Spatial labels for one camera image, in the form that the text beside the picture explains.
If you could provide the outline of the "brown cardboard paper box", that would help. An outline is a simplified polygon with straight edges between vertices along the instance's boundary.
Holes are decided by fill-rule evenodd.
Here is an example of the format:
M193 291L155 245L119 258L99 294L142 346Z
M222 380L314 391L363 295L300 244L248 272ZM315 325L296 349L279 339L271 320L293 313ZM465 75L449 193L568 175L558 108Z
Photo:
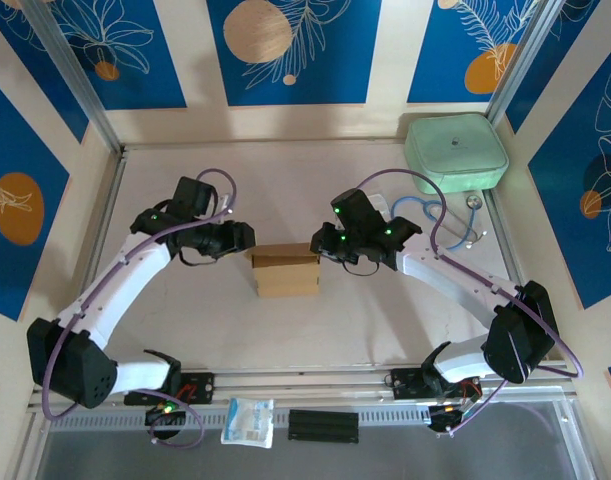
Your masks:
M258 245L246 256L259 297L308 296L320 291L320 257L309 243Z

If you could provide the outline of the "mint green zip case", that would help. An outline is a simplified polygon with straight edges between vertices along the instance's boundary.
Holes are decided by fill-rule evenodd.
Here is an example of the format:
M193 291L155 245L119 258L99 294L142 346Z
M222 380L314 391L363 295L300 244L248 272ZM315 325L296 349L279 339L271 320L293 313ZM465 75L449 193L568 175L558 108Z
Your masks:
M408 128L404 153L425 194L494 188L509 166L491 123L481 114L420 118Z

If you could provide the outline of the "blue stethoscope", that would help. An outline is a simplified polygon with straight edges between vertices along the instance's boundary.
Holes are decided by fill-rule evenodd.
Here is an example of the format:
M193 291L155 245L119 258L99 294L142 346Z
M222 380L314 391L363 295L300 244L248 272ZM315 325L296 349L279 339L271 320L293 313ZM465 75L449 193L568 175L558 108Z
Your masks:
M442 211L442 203L440 200L426 200L418 196L404 196L397 199L392 207L390 208L390 216L394 217L398 206L404 203L413 202L421 206L422 212L425 217L433 223L436 223L438 216ZM469 195L465 203L469 209L469 217L467 221L464 221L459 217L453 210L447 208L447 213L444 222L441 224L441 228L448 231L451 235L458 238L458 242L448 247L449 251L456 251L461 248L471 249L474 244L478 243L484 236L487 235L486 231L482 233L477 232L474 229L474 223L476 220L476 214L481 210L483 206L482 199L477 195ZM461 231L453 230L449 227L446 222L451 217L455 219L463 229Z

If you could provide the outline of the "black ribbed block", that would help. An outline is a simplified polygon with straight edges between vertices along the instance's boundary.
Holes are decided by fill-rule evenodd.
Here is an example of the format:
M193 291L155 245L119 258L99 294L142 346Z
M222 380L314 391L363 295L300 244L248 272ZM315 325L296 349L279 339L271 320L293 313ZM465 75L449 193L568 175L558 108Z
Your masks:
M357 413L292 409L288 416L288 439L324 443L357 444Z

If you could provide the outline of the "white blue plastic packet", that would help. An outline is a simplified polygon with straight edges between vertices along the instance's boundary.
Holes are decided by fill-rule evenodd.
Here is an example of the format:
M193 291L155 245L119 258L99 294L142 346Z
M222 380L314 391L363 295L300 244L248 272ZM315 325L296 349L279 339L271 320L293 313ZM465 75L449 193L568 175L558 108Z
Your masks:
M270 449L274 434L274 400L231 398L221 433L224 445Z

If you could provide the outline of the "black left controller board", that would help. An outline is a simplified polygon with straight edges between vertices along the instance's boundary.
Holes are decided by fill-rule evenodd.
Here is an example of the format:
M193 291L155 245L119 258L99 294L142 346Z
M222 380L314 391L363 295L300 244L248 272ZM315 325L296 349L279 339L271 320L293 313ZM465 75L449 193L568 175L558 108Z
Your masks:
M156 441L170 440L186 423L186 413L171 402L161 403L145 413L145 427Z

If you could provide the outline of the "black controller board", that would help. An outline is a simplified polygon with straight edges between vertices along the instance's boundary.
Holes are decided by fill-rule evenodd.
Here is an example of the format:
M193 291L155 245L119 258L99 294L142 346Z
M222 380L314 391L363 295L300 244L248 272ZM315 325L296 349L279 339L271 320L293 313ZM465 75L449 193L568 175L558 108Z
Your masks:
M145 413L145 427L156 441L170 440L186 423L186 413L171 402L161 403Z
M429 428L437 434L454 430L463 420L463 411L456 405L430 406L429 414Z

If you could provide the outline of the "black right controller board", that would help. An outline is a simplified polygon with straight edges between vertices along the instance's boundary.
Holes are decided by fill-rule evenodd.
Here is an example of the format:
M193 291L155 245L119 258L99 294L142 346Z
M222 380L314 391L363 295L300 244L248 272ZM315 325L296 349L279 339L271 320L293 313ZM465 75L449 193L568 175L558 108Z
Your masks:
M456 405L430 406L429 414L429 428L437 434L454 430L463 420L463 411Z

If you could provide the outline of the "grey metal sheet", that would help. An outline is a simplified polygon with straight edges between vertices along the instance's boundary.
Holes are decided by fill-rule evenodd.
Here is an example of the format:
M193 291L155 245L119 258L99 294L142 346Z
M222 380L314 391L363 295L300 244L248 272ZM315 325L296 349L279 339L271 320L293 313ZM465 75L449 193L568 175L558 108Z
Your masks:
M454 436L426 426L362 427L357 444L289 440L270 449L155 446L145 431L50 432L36 480L598 480L552 401L496 402Z

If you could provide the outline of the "aluminium table side rail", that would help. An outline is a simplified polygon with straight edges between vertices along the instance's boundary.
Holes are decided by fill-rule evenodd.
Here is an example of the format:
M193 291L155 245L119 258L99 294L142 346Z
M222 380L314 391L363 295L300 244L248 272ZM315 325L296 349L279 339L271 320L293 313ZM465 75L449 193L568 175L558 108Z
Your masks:
M496 237L501 256L507 272L507 277L511 282L521 287L524 283L521 268L519 266L518 257L514 252L512 241L510 238L509 227L502 211L498 195L495 189L483 191L483 197L488 210L488 214L492 223L494 236ZM531 318L524 313L519 307L511 301L507 303L511 311L521 320L525 335L522 343L524 347L530 347L526 358L530 361L535 359L534 344L532 334L534 328L537 327Z
M64 277L54 305L57 313L76 300L96 275L124 168L124 154L110 155L98 166L77 173L68 187L66 209L61 213Z

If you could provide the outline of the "aluminium frame cross rail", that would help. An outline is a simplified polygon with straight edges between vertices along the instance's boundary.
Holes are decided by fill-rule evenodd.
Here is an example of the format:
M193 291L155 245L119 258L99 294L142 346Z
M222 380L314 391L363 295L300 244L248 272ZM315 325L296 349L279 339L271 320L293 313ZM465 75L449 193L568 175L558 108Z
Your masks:
M73 398L60 394L60 381L52 378L49 383L48 407L54 416L67 408L93 409L115 401L123 403L129 392L143 393L170 385L181 373L211 372L215 375L213 403L223 403L227 398L273 398L305 404L316 399L348 402L411 401L420 403L443 403L454 399L408 399L396 400L391 389L390 371L396 368L418 368L419 365L378 365L334 367L331 369L290 368L283 370L243 369L209 371L205 369L183 370L178 362L170 362L151 354L123 363L111 362L113 373L106 371L94 374L87 381L82 375L65 380Z

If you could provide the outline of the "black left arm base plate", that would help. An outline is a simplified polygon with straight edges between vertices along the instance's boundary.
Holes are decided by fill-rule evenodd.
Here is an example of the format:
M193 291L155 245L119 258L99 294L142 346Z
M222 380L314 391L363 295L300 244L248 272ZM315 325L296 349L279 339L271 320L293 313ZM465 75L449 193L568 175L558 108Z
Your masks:
M215 375L211 372L181 373L170 385L158 389L189 405L206 405L212 402ZM144 393L129 392L123 400L127 406L154 406L163 398Z

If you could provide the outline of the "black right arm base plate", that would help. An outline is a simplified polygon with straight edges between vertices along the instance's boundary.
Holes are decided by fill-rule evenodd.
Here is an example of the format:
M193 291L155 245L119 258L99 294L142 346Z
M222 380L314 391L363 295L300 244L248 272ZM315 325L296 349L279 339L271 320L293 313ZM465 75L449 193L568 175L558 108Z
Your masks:
M396 400L480 398L481 389L471 379L446 381L434 368L396 368L390 371Z

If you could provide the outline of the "aluminium frame post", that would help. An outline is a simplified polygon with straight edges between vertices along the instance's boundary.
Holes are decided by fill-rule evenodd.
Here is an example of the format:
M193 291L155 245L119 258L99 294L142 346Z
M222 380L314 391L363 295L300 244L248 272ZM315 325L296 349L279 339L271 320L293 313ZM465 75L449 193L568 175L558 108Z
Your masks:
M496 128L505 117L509 103L524 80L564 3L565 0L538 0L534 15L527 24L485 112L493 128Z
M108 149L118 157L123 147L105 109L49 7L42 0L19 0L21 9L77 103Z

